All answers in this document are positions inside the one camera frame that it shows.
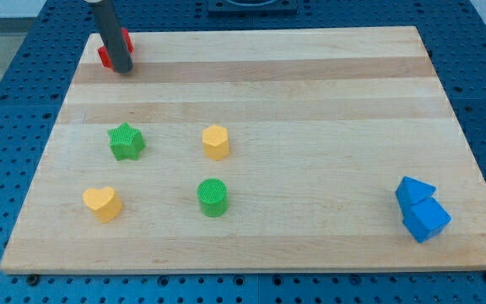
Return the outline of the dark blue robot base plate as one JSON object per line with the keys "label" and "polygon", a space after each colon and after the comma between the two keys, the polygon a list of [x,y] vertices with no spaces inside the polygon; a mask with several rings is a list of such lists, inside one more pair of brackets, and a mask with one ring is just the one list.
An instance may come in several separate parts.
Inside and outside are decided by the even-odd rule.
{"label": "dark blue robot base plate", "polygon": [[294,13],[297,0],[207,0],[211,14]]}

